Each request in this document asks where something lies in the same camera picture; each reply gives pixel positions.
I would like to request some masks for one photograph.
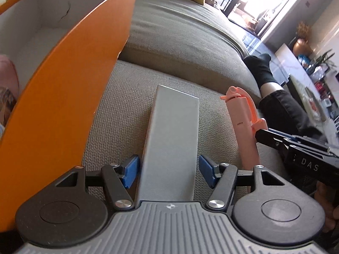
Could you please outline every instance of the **pink pillow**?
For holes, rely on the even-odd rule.
[[[9,88],[16,100],[19,98],[19,81],[13,62],[0,55],[0,87]]]

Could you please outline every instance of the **black sock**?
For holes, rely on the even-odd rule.
[[[244,59],[244,63],[254,76],[259,89],[267,82],[277,83],[270,71],[270,61],[271,57],[267,53],[261,54],[259,57],[250,55]]]

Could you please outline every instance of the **dried flower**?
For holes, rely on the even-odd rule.
[[[303,21],[301,21],[297,26],[297,35],[299,38],[305,39],[306,41],[311,35],[312,28],[306,25]]]

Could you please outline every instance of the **pink selfie stick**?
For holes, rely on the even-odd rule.
[[[252,170],[260,164],[255,133],[267,130],[265,119],[260,119],[250,95],[241,88],[231,86],[224,97],[238,141],[240,158],[244,170]]]

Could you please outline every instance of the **gold vase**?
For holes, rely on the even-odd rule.
[[[299,38],[293,47],[293,54],[298,57],[303,54],[307,57],[312,54],[312,49],[305,39]]]

